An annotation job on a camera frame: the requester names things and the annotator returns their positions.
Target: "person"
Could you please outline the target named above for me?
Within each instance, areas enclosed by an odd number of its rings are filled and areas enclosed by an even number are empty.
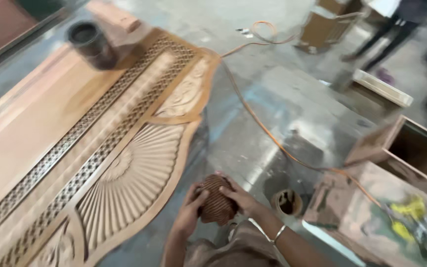
[[[221,187],[226,197],[234,200],[240,213],[254,219],[270,242],[250,221],[243,221],[234,229],[226,246],[216,249],[208,240],[198,240],[187,247],[187,239],[195,230],[199,208],[209,192],[195,192],[201,186],[193,184],[179,209],[179,213],[169,232],[162,256],[162,267],[282,267],[277,253],[281,252],[291,267],[333,266],[320,252],[299,234],[288,227],[266,206],[255,200],[234,180],[226,177],[233,191]]]
[[[380,54],[368,62],[363,68],[368,72],[376,64],[386,58],[400,44],[402,44],[423,22],[427,20],[427,0],[401,0],[395,13],[391,18],[377,31],[377,33],[366,42],[358,51],[345,55],[342,61],[350,62],[360,58],[368,51],[378,40],[390,32],[395,25],[398,25],[398,33],[391,40],[390,44]]]

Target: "small container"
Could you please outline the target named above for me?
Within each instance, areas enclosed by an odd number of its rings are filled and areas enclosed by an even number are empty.
[[[115,67],[118,56],[95,22],[75,23],[68,29],[67,38],[75,50],[95,68],[105,70]]]

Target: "wooden box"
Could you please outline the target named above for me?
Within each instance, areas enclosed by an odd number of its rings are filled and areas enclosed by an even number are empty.
[[[427,182],[427,129],[405,116],[361,138],[345,165],[372,161],[414,184]]]
[[[427,194],[370,161],[345,170],[382,203],[406,203],[410,196],[418,195],[427,209]],[[320,227],[366,264],[427,266],[418,245],[406,242],[393,232],[388,215],[341,174],[324,174],[303,220]]]

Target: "orange extension cord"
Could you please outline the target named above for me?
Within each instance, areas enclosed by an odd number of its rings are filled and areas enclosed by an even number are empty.
[[[256,31],[256,27],[258,26],[258,24],[263,23],[268,25],[268,27],[271,29],[271,31],[273,32],[272,36],[273,36],[273,40],[268,40],[266,38],[263,38],[262,36],[260,36],[257,31]],[[244,48],[247,45],[272,45],[272,44],[285,44],[288,43],[290,41],[292,41],[297,34],[293,34],[291,37],[289,37],[288,39],[284,40],[284,41],[274,41],[274,39],[276,38],[277,35],[277,31],[276,31],[276,27],[271,24],[268,21],[257,21],[255,23],[253,23],[251,32],[260,40],[265,41],[266,43],[257,43],[257,42],[252,42],[252,43],[247,43],[247,44],[243,44],[240,45],[239,47],[236,47],[234,49],[232,49],[231,51],[223,54],[221,57],[227,57],[235,52],[238,52],[240,49]],[[273,140],[273,142],[286,154],[288,155],[288,157],[290,157],[292,160],[296,161],[297,163],[301,164],[302,166],[318,171],[318,172],[333,172],[333,173],[338,173],[341,174],[345,177],[347,177],[348,179],[352,180],[357,186],[358,188],[365,194],[365,196],[367,196],[373,203],[375,203],[377,206],[379,206],[380,208],[382,207],[382,205],[374,198],[372,197],[369,192],[367,192],[365,190],[365,188],[363,188],[363,186],[359,183],[359,181],[357,181],[357,179],[353,178],[350,174],[348,174],[346,171],[344,170],[340,170],[337,168],[316,168],[316,167],[312,167],[311,165],[308,165],[300,160],[298,160],[297,158],[293,157],[288,151],[286,151],[286,149],[276,140],[276,138],[271,134],[271,132],[264,126],[263,123],[261,123],[261,121],[258,119],[257,115],[253,112],[252,108],[250,107],[250,105],[248,105],[248,103],[246,102],[246,100],[243,98],[243,96],[240,93],[240,90],[238,89],[237,83],[235,82],[235,78],[232,74],[232,72],[230,71],[230,69],[228,68],[227,64],[225,64],[225,62],[222,60],[222,65],[225,68],[225,71],[230,79],[230,82],[232,82],[232,85],[234,87],[235,93],[237,93],[238,98],[240,99],[241,103],[243,104],[243,106],[245,106],[246,110],[248,110],[248,112],[252,115],[253,119],[256,121],[256,123],[265,131],[265,133]]]

